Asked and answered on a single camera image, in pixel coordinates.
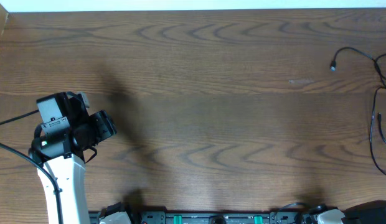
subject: camera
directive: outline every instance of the camera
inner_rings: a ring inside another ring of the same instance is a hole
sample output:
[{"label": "camera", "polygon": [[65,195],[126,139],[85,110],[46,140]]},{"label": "camera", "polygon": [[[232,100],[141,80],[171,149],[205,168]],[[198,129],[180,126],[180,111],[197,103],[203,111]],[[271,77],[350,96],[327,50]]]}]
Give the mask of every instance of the camera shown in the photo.
[{"label": "camera", "polygon": [[40,166],[59,156],[75,154],[85,161],[83,152],[95,151],[99,142],[117,133],[106,111],[88,114],[89,102],[84,93],[62,92],[37,100],[43,123],[34,131],[29,156]]}]

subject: wooden table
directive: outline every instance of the wooden table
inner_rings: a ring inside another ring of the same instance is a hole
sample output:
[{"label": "wooden table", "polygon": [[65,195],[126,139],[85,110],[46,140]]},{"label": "wooden table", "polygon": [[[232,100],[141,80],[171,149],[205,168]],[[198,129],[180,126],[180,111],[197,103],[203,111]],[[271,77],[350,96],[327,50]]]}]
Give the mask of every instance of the wooden table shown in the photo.
[{"label": "wooden table", "polygon": [[[15,13],[0,46],[0,121],[69,90],[87,93],[90,113],[107,110],[119,133],[87,164],[90,210],[124,199],[346,209],[386,200],[368,142],[379,79],[354,52],[329,70],[346,45],[386,52],[386,9]],[[386,93],[378,101],[386,131]],[[0,141],[27,153],[40,122],[1,126]],[[0,149],[0,223],[21,221],[47,223],[44,191],[35,168]]]}]

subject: black plastic part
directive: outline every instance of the black plastic part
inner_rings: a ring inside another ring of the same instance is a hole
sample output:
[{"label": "black plastic part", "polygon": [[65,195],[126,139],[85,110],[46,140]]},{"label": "black plastic part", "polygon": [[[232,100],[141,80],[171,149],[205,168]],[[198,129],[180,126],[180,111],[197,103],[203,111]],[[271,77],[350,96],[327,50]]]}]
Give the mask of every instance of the black plastic part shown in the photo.
[{"label": "black plastic part", "polygon": [[271,212],[269,214],[270,220],[273,221],[271,223],[299,223],[301,220],[301,213],[300,212],[289,212],[289,211],[284,211],[284,212]]},{"label": "black plastic part", "polygon": [[386,201],[374,201],[355,206],[345,212],[343,224],[386,224]]},{"label": "black plastic part", "polygon": [[125,212],[124,205],[121,202],[118,202],[115,205],[110,205],[109,207],[107,207],[105,216],[112,215],[116,212]]},{"label": "black plastic part", "polygon": [[226,224],[226,220],[225,220],[224,216],[220,215],[220,216],[210,218],[209,223],[210,224]]},{"label": "black plastic part", "polygon": [[38,99],[37,105],[43,123],[34,131],[29,155],[39,164],[72,154],[85,161],[84,150],[117,133],[106,111],[89,116],[81,94],[56,93]]},{"label": "black plastic part", "polygon": [[330,209],[328,209],[325,204],[322,204],[322,205],[318,205],[318,206],[316,206],[314,208],[309,209],[308,213],[310,215],[316,215],[316,214],[325,212],[327,210],[330,210]]}]

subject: black power cord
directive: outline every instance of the black power cord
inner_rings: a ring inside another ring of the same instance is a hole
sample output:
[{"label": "black power cord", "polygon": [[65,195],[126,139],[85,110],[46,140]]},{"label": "black power cord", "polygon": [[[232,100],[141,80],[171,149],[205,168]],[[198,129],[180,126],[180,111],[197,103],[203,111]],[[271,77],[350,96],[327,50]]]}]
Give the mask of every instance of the black power cord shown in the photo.
[{"label": "black power cord", "polygon": [[[375,115],[375,102],[376,102],[377,93],[379,92],[379,90],[386,90],[386,76],[383,75],[383,73],[381,71],[381,68],[380,68],[380,65],[379,65],[379,60],[382,57],[385,57],[386,54],[382,54],[382,55],[378,56],[377,58],[373,58],[373,56],[371,56],[370,54],[364,53],[364,52],[362,52],[360,50],[357,50],[357,49],[355,49],[353,47],[343,47],[343,48],[337,50],[337,52],[334,54],[334,58],[333,58],[333,60],[331,61],[331,64],[330,64],[330,69],[332,71],[336,70],[336,68],[337,68],[337,62],[336,62],[337,55],[338,55],[338,53],[340,53],[343,50],[353,50],[353,51],[355,51],[355,52],[357,52],[357,53],[359,53],[359,54],[361,54],[361,55],[371,59],[371,61],[373,61],[373,64],[374,64],[375,71],[377,72],[377,74],[380,77],[380,81],[381,81],[382,86],[379,86],[374,91],[374,97],[373,97],[372,118],[371,118],[371,123],[370,123],[370,130],[369,130],[369,145],[370,145],[370,153],[371,153],[374,165],[376,166],[376,168],[378,168],[378,170],[381,173],[386,175],[386,172],[383,169],[380,168],[380,166],[378,165],[377,161],[375,160],[375,156],[374,156],[374,152],[373,152],[373,125],[374,125],[374,115]],[[386,144],[386,140],[384,138],[384,135],[383,135],[382,129],[381,129],[381,114],[380,113],[377,115],[377,120],[379,122],[379,133],[380,133],[381,138],[383,139],[384,143]]]},{"label": "black power cord", "polygon": [[95,158],[95,156],[98,154],[98,150],[95,149],[94,147],[89,147],[89,149],[93,151],[93,155],[91,156],[91,158],[89,158],[89,160],[87,160],[85,162],[85,164],[87,164],[89,161],[91,161],[93,158]]},{"label": "black power cord", "polygon": [[0,125],[6,124],[6,123],[9,123],[9,122],[12,122],[12,121],[21,119],[21,118],[25,118],[26,116],[30,116],[30,115],[35,114],[35,113],[38,113],[38,112],[39,112],[39,110],[31,111],[30,113],[26,113],[26,114],[24,114],[24,115],[17,116],[17,117],[15,117],[15,118],[11,118],[11,119],[8,119],[8,120],[6,120],[6,121],[2,121],[2,122],[0,122]]},{"label": "black power cord", "polygon": [[[18,120],[18,119],[21,119],[21,118],[25,118],[26,116],[30,116],[32,114],[35,114],[39,112],[39,110],[35,110],[35,111],[31,111],[30,113],[26,113],[24,115],[21,115],[21,116],[18,116],[18,117],[15,117],[15,118],[11,118],[9,120],[6,120],[6,121],[2,121],[0,122],[0,125],[2,124],[6,124],[6,123],[9,123],[9,122],[12,122],[12,121],[15,121],[15,120]],[[62,205],[60,203],[60,192],[61,190],[59,189],[59,187],[57,186],[56,184],[56,181],[55,179],[44,169],[42,168],[40,165],[38,165],[38,163],[36,163],[34,160],[32,160],[30,157],[24,155],[23,153],[7,146],[7,145],[4,145],[2,143],[0,143],[0,147],[5,149],[5,150],[8,150],[9,152],[13,153],[13,154],[16,154],[18,156],[20,156],[21,158],[27,160],[28,162],[30,162],[33,166],[35,166],[36,168],[38,168],[41,172],[43,172],[45,174],[45,176],[48,177],[48,179],[50,180],[50,183],[52,183],[52,185],[54,186],[54,194],[56,196],[56,207],[57,207],[57,218],[59,220],[59,224],[63,224],[63,216],[62,216]]]}]

